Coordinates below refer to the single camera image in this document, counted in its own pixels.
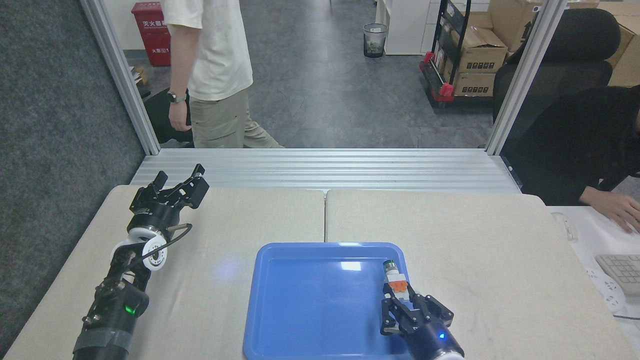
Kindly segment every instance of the red fire extinguisher box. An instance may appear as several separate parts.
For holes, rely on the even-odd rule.
[[[164,24],[160,2],[136,3],[131,9],[151,66],[171,65],[171,35]]]

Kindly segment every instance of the person in black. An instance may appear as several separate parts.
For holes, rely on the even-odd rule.
[[[522,192],[548,206],[590,205],[630,233],[640,203],[612,193],[640,171],[640,85],[607,86],[560,97],[502,152]]]

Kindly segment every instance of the person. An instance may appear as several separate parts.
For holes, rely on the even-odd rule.
[[[161,6],[171,33],[172,127],[191,129],[195,147],[282,147],[251,119],[253,73],[239,0],[162,0]]]
[[[560,97],[502,155],[523,193],[548,206],[589,205],[628,233],[640,232],[640,203],[612,193],[640,170],[640,85]]]

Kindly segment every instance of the white keyboard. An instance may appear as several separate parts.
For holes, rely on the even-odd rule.
[[[625,295],[640,296],[640,255],[597,255],[596,261]]]

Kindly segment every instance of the hand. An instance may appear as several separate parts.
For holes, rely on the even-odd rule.
[[[169,121],[171,127],[177,131],[191,130],[191,126],[187,126],[187,103],[185,101],[172,102],[169,105]]]
[[[603,192],[587,186],[580,196],[580,201],[615,221],[627,233],[633,232],[629,225],[640,233],[640,203],[631,196]]]

